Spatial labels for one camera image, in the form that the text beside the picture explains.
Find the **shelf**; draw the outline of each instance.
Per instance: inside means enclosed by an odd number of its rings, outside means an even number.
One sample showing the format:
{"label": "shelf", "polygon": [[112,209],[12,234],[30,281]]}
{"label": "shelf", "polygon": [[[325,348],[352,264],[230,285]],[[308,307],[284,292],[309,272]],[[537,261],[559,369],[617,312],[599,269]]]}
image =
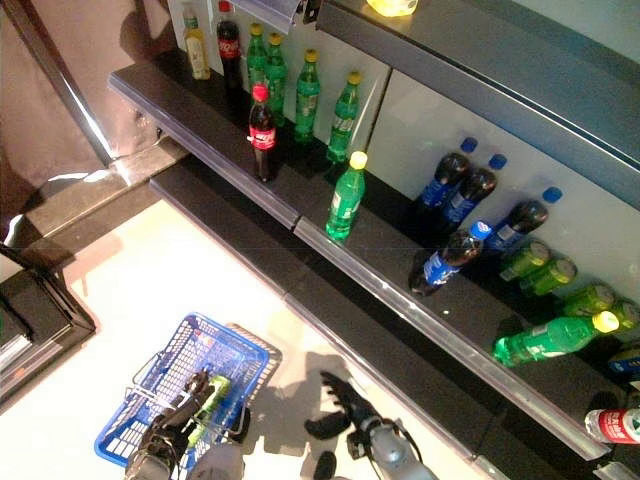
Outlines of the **shelf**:
{"label": "shelf", "polygon": [[507,0],[325,0],[317,23],[640,209],[638,64]]}
{"label": "shelf", "polygon": [[[414,297],[406,283],[421,246],[394,225],[408,200],[375,177],[367,177],[367,194],[346,243],[329,240],[324,222],[339,170],[328,168],[325,147],[316,141],[307,149],[295,148],[287,122],[274,152],[278,176],[260,183],[251,173],[253,154],[245,139],[247,99],[232,106],[224,100],[219,75],[197,85],[180,73],[186,71],[183,61],[181,52],[170,52],[156,65],[136,64],[113,73],[110,85],[168,132],[177,132],[176,139],[217,174],[584,459],[609,452],[585,432],[582,419],[602,391],[624,404],[622,388],[576,355],[514,370],[493,361],[491,344],[504,323],[529,322],[481,288],[482,282],[457,275],[427,299]],[[564,381],[569,375],[579,379],[578,385]]]}

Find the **lying bottle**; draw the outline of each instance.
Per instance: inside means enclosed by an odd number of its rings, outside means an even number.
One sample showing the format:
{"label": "lying bottle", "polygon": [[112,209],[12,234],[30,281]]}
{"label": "lying bottle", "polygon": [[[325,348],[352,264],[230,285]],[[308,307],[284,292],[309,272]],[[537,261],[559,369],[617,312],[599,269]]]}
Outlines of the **lying bottle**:
{"label": "lying bottle", "polygon": [[501,170],[506,163],[504,155],[496,154],[489,160],[489,169],[478,168],[464,178],[456,193],[443,204],[440,217],[433,225],[434,231],[448,234],[458,228],[467,215],[495,190],[498,179],[494,172]]}
{"label": "lying bottle", "polygon": [[562,313],[569,316],[593,315],[610,310],[616,297],[606,285],[593,284],[572,293],[564,300]]}
{"label": "lying bottle", "polygon": [[[562,190],[557,187],[549,187],[542,193],[542,198],[549,204],[556,203],[561,197]],[[520,202],[496,225],[494,232],[485,242],[486,247],[504,252],[546,222],[548,217],[547,207],[538,200]]]}
{"label": "lying bottle", "polygon": [[551,259],[547,246],[538,241],[529,242],[523,248],[507,255],[500,267],[500,278],[505,282],[524,277],[545,265]]}
{"label": "lying bottle", "polygon": [[255,154],[255,175],[263,182],[271,179],[269,152],[276,144],[276,124],[267,105],[269,90],[264,83],[253,86],[253,101],[249,113],[249,140]]}
{"label": "lying bottle", "polygon": [[609,311],[618,317],[621,332],[640,326],[640,307],[629,299],[616,300]]}
{"label": "lying bottle", "polygon": [[342,241],[349,236],[356,212],[364,195],[364,166],[367,154],[353,152],[349,160],[349,170],[336,183],[331,200],[329,219],[325,229],[334,240]]}
{"label": "lying bottle", "polygon": [[640,408],[591,410],[584,426],[600,442],[640,445]]}
{"label": "lying bottle", "polygon": [[608,311],[592,317],[558,317],[545,325],[531,328],[496,342],[493,356],[507,367],[536,362],[585,347],[601,333],[618,328],[618,319]]}
{"label": "lying bottle", "polygon": [[409,288],[420,295],[431,295],[444,285],[463,265],[480,255],[482,241],[491,233],[484,222],[475,222],[471,229],[458,230],[449,237],[446,247],[436,251],[424,265],[409,275]]}
{"label": "lying bottle", "polygon": [[438,163],[433,180],[424,187],[422,194],[415,200],[415,215],[423,217],[442,205],[451,190],[462,180],[471,168],[467,154],[478,146],[478,141],[467,137],[460,145],[459,152],[446,154]]}
{"label": "lying bottle", "polygon": [[215,375],[212,377],[211,380],[209,380],[209,385],[215,387],[215,390],[211,395],[209,395],[209,398],[204,401],[200,410],[198,410],[194,415],[197,425],[191,434],[189,434],[187,448],[193,448],[196,446],[198,440],[200,440],[207,431],[216,408],[218,408],[220,402],[231,391],[231,380],[223,377],[222,375]]}
{"label": "lying bottle", "polygon": [[520,289],[525,295],[542,296],[555,288],[571,283],[578,268],[568,258],[554,258],[520,280]]}

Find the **robotic hand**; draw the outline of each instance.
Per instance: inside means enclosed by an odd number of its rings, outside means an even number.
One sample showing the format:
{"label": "robotic hand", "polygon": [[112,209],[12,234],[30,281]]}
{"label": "robotic hand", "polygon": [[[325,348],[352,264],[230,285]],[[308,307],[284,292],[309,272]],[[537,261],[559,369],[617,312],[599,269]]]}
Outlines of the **robotic hand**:
{"label": "robotic hand", "polygon": [[305,429],[310,435],[325,440],[353,424],[355,431],[347,436],[347,447],[354,460],[368,457],[377,465],[381,478],[386,480],[437,480],[422,464],[417,445],[399,420],[393,422],[382,418],[350,384],[329,372],[320,374],[323,385],[328,386],[329,393],[336,397],[334,404],[344,412],[331,413],[317,421],[307,420]]}
{"label": "robotic hand", "polygon": [[197,426],[192,417],[214,391],[206,371],[194,374],[185,385],[187,395],[180,394],[173,400],[176,409],[165,409],[153,419],[138,450],[129,459],[125,480],[169,479],[187,449],[189,435]]}

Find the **coca-cola bottle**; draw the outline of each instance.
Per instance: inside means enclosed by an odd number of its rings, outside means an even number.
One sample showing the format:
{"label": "coca-cola bottle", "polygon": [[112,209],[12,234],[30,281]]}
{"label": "coca-cola bottle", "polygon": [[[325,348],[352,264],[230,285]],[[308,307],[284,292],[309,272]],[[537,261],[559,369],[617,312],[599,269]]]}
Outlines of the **coca-cola bottle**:
{"label": "coca-cola bottle", "polygon": [[220,21],[218,22],[218,50],[224,70],[224,84],[232,91],[242,88],[240,74],[240,35],[238,25],[231,18],[231,4],[226,0],[218,2]]}
{"label": "coca-cola bottle", "polygon": [[276,123],[267,105],[269,89],[264,83],[253,86],[253,107],[249,114],[249,139],[255,153],[255,174],[263,182],[270,179],[269,151],[276,144]]}

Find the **yellow bottle cap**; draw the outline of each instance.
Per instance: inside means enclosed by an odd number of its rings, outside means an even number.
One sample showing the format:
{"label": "yellow bottle cap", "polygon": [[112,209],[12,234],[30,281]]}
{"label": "yellow bottle cap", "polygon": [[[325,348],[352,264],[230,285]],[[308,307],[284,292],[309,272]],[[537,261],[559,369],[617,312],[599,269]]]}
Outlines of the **yellow bottle cap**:
{"label": "yellow bottle cap", "polygon": [[347,82],[351,85],[359,85],[361,81],[362,75],[360,75],[360,72],[351,72],[349,76],[347,76]]}
{"label": "yellow bottle cap", "polygon": [[367,154],[364,152],[353,152],[349,160],[349,166],[354,170],[362,170],[367,163]]}
{"label": "yellow bottle cap", "polygon": [[252,23],[249,31],[251,32],[251,35],[262,35],[262,24]]}
{"label": "yellow bottle cap", "polygon": [[269,34],[269,43],[271,45],[280,45],[282,43],[282,35],[279,33],[270,33]]}
{"label": "yellow bottle cap", "polygon": [[602,333],[613,332],[620,326],[618,317],[606,310],[604,312],[595,314],[593,317],[591,317],[591,320],[593,321],[593,326]]}
{"label": "yellow bottle cap", "polygon": [[316,63],[318,61],[318,52],[310,48],[304,53],[304,61],[309,63]]}

